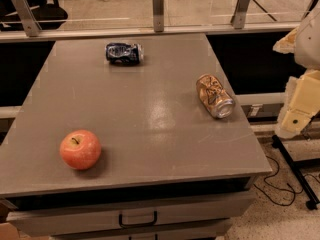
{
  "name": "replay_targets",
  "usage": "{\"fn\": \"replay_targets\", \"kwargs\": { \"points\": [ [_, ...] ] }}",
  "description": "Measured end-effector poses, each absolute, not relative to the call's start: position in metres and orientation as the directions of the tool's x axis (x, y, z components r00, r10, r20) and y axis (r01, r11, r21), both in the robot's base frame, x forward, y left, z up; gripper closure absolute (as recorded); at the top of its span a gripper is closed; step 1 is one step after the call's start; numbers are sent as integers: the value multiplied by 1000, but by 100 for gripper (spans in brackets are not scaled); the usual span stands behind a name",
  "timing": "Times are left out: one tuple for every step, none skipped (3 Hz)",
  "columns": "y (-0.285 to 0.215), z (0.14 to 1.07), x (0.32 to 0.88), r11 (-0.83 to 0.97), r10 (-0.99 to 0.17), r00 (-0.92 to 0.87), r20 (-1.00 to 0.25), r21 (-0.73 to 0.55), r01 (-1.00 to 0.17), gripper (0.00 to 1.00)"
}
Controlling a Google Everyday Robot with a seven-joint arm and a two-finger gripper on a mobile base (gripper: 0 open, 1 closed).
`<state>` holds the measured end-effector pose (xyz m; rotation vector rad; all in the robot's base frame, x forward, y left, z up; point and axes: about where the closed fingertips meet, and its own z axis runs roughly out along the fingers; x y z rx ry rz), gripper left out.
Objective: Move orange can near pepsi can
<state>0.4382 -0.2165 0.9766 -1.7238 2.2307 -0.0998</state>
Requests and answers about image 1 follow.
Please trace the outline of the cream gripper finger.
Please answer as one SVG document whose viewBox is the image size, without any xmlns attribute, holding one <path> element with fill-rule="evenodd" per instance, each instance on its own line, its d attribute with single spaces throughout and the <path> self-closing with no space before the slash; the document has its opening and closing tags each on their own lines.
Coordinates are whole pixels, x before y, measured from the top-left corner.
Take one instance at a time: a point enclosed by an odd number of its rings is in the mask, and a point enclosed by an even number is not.
<svg viewBox="0 0 320 240">
<path fill-rule="evenodd" d="M 299 135 L 310 121 L 311 118 L 305 114 L 282 108 L 275 126 L 275 134 L 280 138 L 291 139 Z"/>
<path fill-rule="evenodd" d="M 295 50 L 295 41 L 298 28 L 294 28 L 285 37 L 278 40 L 274 46 L 273 50 L 278 53 L 288 54 L 293 53 Z"/>
</svg>

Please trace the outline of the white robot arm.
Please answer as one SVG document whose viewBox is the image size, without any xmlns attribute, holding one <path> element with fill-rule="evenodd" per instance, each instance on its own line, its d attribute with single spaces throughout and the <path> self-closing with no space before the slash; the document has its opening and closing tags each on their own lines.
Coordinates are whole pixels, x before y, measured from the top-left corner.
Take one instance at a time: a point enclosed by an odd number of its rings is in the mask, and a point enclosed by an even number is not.
<svg viewBox="0 0 320 240">
<path fill-rule="evenodd" d="M 295 62 L 306 69 L 299 78 L 289 77 L 275 127 L 278 137 L 290 139 L 320 112 L 320 9 L 313 9 L 273 50 L 292 53 Z"/>
</svg>

